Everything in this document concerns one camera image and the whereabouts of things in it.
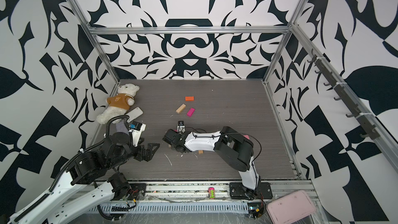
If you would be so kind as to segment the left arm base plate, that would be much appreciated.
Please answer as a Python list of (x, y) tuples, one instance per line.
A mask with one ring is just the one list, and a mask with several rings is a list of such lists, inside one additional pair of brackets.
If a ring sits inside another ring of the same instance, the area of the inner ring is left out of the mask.
[(124, 200), (142, 200), (146, 195), (146, 188), (146, 183), (130, 183), (130, 189), (127, 191)]

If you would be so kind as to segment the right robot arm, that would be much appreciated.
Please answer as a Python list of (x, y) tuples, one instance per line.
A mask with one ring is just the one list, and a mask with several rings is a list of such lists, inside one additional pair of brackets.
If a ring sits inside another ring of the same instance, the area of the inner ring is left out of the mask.
[(178, 132), (169, 129), (164, 142), (180, 153), (213, 151), (232, 169), (239, 172), (242, 185), (249, 191), (256, 191), (261, 178), (255, 168), (253, 142), (230, 127), (214, 133)]

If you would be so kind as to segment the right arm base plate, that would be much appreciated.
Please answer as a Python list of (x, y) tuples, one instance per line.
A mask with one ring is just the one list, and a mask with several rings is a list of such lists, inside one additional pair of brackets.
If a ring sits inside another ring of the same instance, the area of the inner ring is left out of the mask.
[(229, 195), (233, 200), (270, 200), (273, 193), (269, 183), (260, 182), (255, 190), (248, 189), (242, 183), (229, 183)]

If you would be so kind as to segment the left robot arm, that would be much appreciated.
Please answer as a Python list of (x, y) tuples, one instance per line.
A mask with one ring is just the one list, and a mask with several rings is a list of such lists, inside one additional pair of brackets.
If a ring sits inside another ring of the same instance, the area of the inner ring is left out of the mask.
[[(88, 210), (112, 200), (126, 199), (133, 194), (131, 185), (118, 167), (133, 158), (150, 161), (160, 145), (133, 145), (126, 133), (106, 136), (101, 142), (81, 150), (60, 170), (51, 186), (22, 210), (12, 214), (9, 224), (67, 224)], [(68, 202), (87, 185), (103, 177), (107, 171), (114, 174), (89, 193)]]

